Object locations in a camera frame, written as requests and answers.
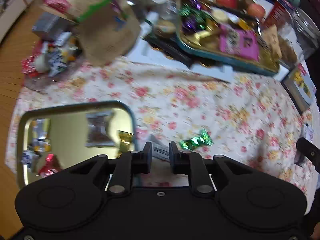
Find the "teal gold snack tin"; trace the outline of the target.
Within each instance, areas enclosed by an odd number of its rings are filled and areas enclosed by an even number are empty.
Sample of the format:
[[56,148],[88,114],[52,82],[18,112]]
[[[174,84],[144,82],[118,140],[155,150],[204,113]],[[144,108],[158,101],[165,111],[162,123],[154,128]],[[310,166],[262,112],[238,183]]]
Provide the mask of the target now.
[[280,68],[262,38],[260,21],[243,11],[183,4],[176,36],[178,46],[191,55],[266,76],[276,75]]

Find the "grey yellow picture box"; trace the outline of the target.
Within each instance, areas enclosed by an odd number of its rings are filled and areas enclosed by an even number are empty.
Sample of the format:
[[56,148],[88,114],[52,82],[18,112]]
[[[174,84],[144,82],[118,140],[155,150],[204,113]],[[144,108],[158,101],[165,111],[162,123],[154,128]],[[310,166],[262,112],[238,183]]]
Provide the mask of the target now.
[[287,74],[281,84],[288,92],[299,114],[303,114],[311,106],[317,91],[304,66],[299,63]]

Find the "brown paper snack bag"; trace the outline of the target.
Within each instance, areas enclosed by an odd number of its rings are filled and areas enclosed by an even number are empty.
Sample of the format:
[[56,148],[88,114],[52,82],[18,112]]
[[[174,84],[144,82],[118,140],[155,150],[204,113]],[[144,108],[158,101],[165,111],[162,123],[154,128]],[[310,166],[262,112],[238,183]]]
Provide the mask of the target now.
[[59,6],[77,22],[80,44],[93,66],[126,54],[139,37],[140,23],[127,0],[59,0]]

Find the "floral tablecloth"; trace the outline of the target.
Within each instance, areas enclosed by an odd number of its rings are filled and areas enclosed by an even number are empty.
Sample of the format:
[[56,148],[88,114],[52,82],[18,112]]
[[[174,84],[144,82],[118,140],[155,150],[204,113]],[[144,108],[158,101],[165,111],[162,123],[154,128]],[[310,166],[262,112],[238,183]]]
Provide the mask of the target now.
[[304,125],[319,131],[319,111],[312,105],[299,114],[280,82],[237,73],[231,83],[187,70],[117,59],[104,67],[84,63],[70,78],[43,92],[21,90],[13,112],[5,164],[16,171],[16,138],[21,116],[34,109],[74,103],[118,100],[136,118],[142,146],[149,136],[167,145],[209,132],[212,146],[199,148],[210,158],[223,154],[288,181],[313,202],[318,174],[310,161],[295,163],[296,142]]

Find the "red snack canister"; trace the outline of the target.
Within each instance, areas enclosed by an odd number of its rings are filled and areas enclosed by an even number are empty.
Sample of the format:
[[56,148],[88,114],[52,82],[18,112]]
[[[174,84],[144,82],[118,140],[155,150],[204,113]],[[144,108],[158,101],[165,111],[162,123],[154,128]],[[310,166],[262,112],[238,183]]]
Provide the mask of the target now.
[[275,25],[277,29],[280,29],[289,21],[290,14],[293,11],[294,7],[287,0],[276,0],[266,20],[263,22],[263,27],[266,29]]

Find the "pink snack packet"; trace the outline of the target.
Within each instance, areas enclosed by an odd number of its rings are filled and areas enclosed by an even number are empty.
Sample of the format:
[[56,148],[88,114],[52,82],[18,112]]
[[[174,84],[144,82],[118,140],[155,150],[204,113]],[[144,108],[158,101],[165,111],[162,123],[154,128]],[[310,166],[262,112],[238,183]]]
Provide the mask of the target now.
[[259,46],[254,31],[233,29],[226,24],[221,24],[220,30],[219,49],[221,52],[258,61]]

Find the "red wrapped candy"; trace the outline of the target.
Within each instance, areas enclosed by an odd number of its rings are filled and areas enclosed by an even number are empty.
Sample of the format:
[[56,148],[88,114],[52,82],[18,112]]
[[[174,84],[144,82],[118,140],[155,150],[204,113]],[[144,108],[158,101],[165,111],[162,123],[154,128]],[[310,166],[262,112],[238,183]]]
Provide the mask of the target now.
[[61,165],[56,155],[50,153],[46,157],[45,164],[40,168],[38,175],[42,178],[56,174],[62,170]]

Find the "gold tin lid tray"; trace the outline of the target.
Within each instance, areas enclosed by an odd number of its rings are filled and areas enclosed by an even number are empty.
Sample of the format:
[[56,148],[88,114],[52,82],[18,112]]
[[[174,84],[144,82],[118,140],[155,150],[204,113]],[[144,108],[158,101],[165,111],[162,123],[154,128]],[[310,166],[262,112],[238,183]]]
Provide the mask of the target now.
[[[87,115],[105,111],[111,111],[113,114],[108,119],[107,131],[115,146],[86,147],[89,132]],[[33,143],[34,125],[39,119],[49,120],[47,137],[50,153],[56,156],[63,169],[99,154],[106,154],[110,159],[115,159],[120,145],[119,132],[136,132],[134,113],[120,101],[80,103],[28,111],[21,117],[17,132],[16,168],[19,188],[39,180],[41,176],[38,172],[46,163],[46,152],[39,153],[39,157],[32,161],[31,167],[22,163],[23,152]]]

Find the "black snack packet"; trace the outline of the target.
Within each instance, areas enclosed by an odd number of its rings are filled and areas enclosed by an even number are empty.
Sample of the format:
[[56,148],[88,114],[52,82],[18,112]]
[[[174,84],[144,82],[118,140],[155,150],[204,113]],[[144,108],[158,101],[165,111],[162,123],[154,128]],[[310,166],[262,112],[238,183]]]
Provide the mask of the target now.
[[159,49],[165,56],[169,56],[174,60],[181,62],[188,68],[195,63],[195,60],[192,56],[178,47],[178,44],[173,37],[162,38],[154,33],[148,33],[146,36],[144,36],[143,40],[148,42],[152,48]]

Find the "white printed paper slip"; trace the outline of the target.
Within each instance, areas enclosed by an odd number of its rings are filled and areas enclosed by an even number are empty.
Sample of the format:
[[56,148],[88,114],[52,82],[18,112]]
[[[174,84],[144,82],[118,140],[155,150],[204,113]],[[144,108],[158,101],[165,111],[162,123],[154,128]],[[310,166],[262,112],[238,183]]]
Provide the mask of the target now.
[[152,155],[154,158],[169,162],[169,146],[164,145],[153,134],[148,137],[148,141],[152,143]]

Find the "clear packet brown snack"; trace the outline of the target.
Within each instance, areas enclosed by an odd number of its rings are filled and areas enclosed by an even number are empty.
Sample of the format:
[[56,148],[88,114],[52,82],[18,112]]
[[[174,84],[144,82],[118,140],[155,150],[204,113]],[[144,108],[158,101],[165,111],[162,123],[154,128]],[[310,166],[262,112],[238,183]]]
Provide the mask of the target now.
[[87,113],[88,133],[86,147],[115,147],[109,135],[109,124],[114,116],[113,110]]

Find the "green foil candy wrapper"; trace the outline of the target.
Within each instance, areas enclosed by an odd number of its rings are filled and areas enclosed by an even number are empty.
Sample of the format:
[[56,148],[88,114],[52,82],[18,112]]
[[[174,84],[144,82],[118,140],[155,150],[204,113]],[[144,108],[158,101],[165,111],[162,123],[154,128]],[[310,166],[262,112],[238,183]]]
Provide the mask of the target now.
[[205,129],[200,130],[197,136],[194,136],[187,140],[180,141],[181,148],[185,150],[190,150],[190,151],[203,146],[212,146],[212,144],[213,144],[213,141],[208,131]]

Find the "glass jar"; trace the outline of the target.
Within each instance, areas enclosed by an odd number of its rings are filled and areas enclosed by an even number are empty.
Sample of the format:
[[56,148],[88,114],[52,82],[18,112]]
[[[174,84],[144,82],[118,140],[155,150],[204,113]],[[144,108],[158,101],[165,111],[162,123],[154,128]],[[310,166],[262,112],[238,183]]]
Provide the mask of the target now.
[[291,16],[298,45],[298,60],[304,61],[319,48],[319,29],[313,20],[300,8],[295,8]]

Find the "gold wrapped candy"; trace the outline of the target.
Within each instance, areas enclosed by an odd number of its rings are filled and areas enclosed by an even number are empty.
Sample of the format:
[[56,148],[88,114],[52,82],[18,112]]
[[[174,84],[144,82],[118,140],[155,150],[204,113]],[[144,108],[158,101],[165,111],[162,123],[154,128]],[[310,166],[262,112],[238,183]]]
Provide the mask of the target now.
[[119,131],[119,151],[118,155],[120,156],[123,153],[129,152],[130,145],[133,142],[134,135],[129,132]]

